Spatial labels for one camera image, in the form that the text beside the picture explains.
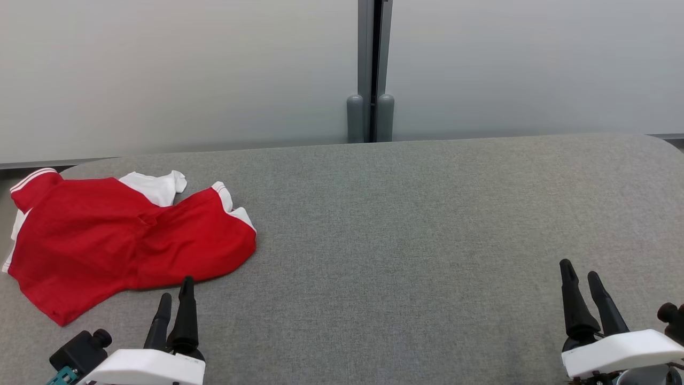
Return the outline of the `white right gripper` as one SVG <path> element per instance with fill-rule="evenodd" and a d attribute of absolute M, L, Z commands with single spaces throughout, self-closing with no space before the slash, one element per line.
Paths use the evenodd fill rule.
<path fill-rule="evenodd" d="M 559 262 L 566 335 L 569 341 L 595 341 L 600 327 L 579 290 L 568 259 Z M 630 332 L 599 274 L 589 271 L 590 294 L 605 338 L 561 354 L 572 381 L 680 381 L 673 366 L 684 346 L 653 329 Z"/>

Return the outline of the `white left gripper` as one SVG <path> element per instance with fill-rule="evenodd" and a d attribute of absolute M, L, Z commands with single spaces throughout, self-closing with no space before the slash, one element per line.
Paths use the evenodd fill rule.
<path fill-rule="evenodd" d="M 168 336 L 173 298 L 165 292 L 152 318 L 144 349 L 118 349 L 77 385 L 203 385 L 206 363 L 198 349 L 193 277 L 184 278 L 178 300 L 174 327 Z"/>

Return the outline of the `red shirt white striped sleeves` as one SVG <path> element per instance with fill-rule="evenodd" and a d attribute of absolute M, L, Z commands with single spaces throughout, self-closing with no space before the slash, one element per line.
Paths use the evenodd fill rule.
<path fill-rule="evenodd" d="M 58 172 L 56 169 L 49 167 L 34 171 L 15 186 L 12 186 L 10 192 L 13 193 L 21 190 L 27 183 L 44 174 L 51 176 L 51 174 L 58 174 Z M 147 200 L 159 207 L 169 207 L 173 205 L 176 194 L 182 193 L 186 188 L 185 175 L 175 170 L 171 171 L 168 175 L 161 177 L 152 177 L 137 172 L 131 172 L 118 180 L 132 190 L 142 193 Z M 14 225 L 12 227 L 12 234 L 10 236 L 10 239 L 12 239 L 13 242 L 17 239 L 20 227 L 24 224 L 28 212 L 30 212 L 30 209 L 27 212 L 22 212 L 20 209 L 17 210 Z M 8 253 L 5 263 L 3 263 L 3 273 L 8 273 L 13 253 L 14 244 L 10 249 L 10 253 Z"/>

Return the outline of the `grey fabric upholstered bench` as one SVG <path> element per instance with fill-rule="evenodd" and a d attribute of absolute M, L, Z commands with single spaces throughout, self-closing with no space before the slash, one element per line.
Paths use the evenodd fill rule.
<path fill-rule="evenodd" d="M 258 232 L 196 286 L 207 385 L 564 385 L 559 261 L 596 271 L 632 330 L 684 303 L 684 153 L 634 134 L 141 155 L 227 185 Z"/>

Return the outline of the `grey cylindrical post bumper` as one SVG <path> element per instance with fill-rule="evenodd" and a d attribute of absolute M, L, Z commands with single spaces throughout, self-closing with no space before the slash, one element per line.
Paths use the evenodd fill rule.
<path fill-rule="evenodd" d="M 389 94 L 379 95 L 376 102 L 376 141 L 393 141 L 395 98 Z"/>
<path fill-rule="evenodd" d="M 347 113 L 347 141 L 349 143 L 362 143 L 366 141 L 366 129 L 364 128 L 364 100 L 361 95 L 349 96 L 346 100 Z"/>

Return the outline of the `grey metal partition post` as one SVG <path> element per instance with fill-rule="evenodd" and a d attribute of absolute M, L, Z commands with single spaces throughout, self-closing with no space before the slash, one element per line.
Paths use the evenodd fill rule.
<path fill-rule="evenodd" d="M 364 100 L 365 142 L 377 142 L 376 102 L 379 95 L 388 94 L 386 84 L 392 7 L 393 0 L 357 0 L 356 94 Z"/>

